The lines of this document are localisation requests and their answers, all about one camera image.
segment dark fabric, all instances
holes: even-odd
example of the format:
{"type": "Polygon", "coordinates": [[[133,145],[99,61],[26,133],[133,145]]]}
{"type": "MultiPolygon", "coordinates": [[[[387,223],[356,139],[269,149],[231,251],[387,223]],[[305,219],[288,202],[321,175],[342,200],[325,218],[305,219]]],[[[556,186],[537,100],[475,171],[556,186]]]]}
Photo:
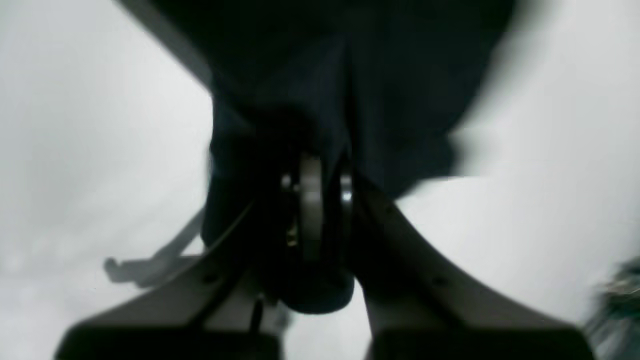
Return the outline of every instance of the dark fabric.
{"type": "MultiPolygon", "coordinates": [[[[476,96],[515,0],[160,3],[187,24],[214,73],[202,231],[210,245],[273,185],[291,147],[320,155],[325,185],[346,152],[391,198],[451,175],[458,154],[447,136],[476,96]]],[[[326,290],[315,278],[307,288],[334,292],[335,308],[350,299],[352,280],[326,290]]],[[[303,310],[331,308],[308,306],[311,291],[300,291],[291,298],[303,310]]]]}

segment grey background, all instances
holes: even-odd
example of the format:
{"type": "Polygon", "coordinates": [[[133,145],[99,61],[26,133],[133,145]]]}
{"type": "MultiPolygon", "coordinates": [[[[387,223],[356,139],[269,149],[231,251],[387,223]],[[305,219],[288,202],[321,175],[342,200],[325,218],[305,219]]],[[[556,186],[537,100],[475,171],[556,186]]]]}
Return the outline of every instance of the grey background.
{"type": "MultiPolygon", "coordinates": [[[[466,176],[399,201],[463,269],[574,323],[640,254],[639,16],[634,0],[521,8],[453,136],[466,176]]],[[[138,293],[102,261],[151,254],[203,204],[210,135],[209,94],[116,3],[0,1],[0,359],[50,358],[67,326],[138,293]]],[[[297,316],[285,345],[356,359],[369,338],[358,294],[297,316]]]]}

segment white surface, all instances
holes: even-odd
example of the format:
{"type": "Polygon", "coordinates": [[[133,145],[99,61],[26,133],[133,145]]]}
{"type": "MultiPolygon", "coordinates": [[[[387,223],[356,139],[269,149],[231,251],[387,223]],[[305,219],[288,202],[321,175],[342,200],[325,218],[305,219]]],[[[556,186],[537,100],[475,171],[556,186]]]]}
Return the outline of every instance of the white surface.
{"type": "MultiPolygon", "coordinates": [[[[540,2],[456,135],[470,177],[400,201],[474,276],[578,322],[594,281],[640,252],[640,6],[540,2]]],[[[207,92],[107,0],[0,3],[0,359],[136,294],[106,256],[149,255],[200,207],[207,92]]],[[[360,295],[298,317],[290,359],[356,359],[360,295]]]]}

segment white background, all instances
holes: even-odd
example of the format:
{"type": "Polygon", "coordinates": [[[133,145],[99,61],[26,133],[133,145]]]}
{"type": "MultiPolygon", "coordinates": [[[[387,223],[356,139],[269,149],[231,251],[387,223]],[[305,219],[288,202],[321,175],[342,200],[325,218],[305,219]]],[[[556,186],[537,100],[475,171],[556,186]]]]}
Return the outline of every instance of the white background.
{"type": "MultiPolygon", "coordinates": [[[[399,201],[463,269],[570,322],[640,254],[639,17],[634,0],[521,8],[454,136],[467,177],[399,201]]],[[[50,358],[136,294],[102,261],[151,254],[202,205],[210,136],[209,94],[114,2],[0,1],[0,359],[50,358]]],[[[289,358],[361,358],[365,321],[360,294],[299,316],[289,358]]]]}

